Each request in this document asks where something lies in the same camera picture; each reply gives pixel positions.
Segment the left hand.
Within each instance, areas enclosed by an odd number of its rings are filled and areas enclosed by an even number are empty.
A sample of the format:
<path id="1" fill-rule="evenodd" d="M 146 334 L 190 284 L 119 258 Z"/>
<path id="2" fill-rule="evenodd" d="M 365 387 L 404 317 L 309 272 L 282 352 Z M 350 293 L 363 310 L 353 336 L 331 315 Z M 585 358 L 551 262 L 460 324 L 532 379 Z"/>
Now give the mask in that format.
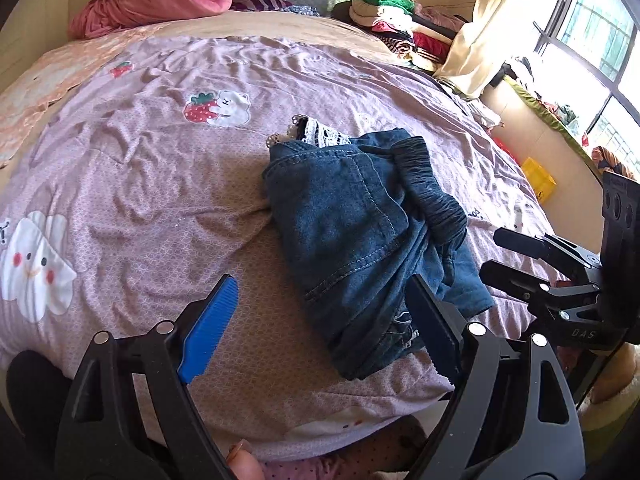
<path id="1" fill-rule="evenodd" d="M 262 465 L 256 460 L 247 441 L 236 442 L 226 457 L 228 467 L 238 480 L 264 480 Z"/>

